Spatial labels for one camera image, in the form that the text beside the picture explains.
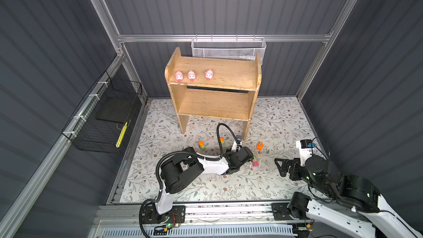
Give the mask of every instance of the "yellow strip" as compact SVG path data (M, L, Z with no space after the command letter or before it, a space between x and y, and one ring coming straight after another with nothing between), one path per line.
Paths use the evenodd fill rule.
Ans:
M128 122L125 122L125 125L122 127L121 134L119 135L118 142L116 143L116 148L119 148L119 146L121 145L122 140L124 139L124 135L125 135L125 131L126 131L127 126L128 126Z

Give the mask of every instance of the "leaf pattern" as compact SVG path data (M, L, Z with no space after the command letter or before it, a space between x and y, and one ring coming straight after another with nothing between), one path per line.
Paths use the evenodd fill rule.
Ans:
M141 203L156 198L156 164L169 152L192 146L197 152L217 156L219 122L229 125L235 135L242 134L241 121L195 116L190 117L185 134L181 134L172 100L152 100L120 202ZM297 98L257 98L248 134L242 143L257 157L258 167L246 163L232 175L202 174L178 193L177 201L289 199L295 191L308 194L304 182L281 177L274 162L274 158L299 157L295 141L314 137ZM225 138L224 149L230 148L233 139L229 131L222 127L220 136ZM204 142L205 151L201 151L199 141ZM260 141L263 149L258 151Z

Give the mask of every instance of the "pig figurine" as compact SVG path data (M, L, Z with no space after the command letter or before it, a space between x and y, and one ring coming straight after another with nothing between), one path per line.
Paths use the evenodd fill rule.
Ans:
M206 79L207 80L210 80L210 79L213 78L213 71L211 69L207 70L207 72L205 72L205 73L206 73Z
M181 82L182 79L184 78L184 75L180 71L178 71L176 72L175 77L178 82Z
M192 70L188 72L188 79L191 81L195 80L195 73Z

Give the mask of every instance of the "dark gray wall panel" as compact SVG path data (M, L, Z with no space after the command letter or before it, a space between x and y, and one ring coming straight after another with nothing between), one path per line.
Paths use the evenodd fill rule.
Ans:
M192 56L190 43L125 43L149 97L170 97L165 67L176 47ZM295 95L321 43L267 43L259 95Z
M0 219L115 56L90 0L0 0ZM120 158L71 149L16 237L82 237Z
M315 34L345 0L106 0L121 34Z
M420 230L422 5L359 0L303 99L341 172L370 179Z

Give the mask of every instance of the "lower shelf board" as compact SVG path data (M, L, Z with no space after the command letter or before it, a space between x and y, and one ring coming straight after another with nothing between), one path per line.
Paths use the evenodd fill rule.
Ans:
M204 89L187 89L180 115L248 121L248 94Z

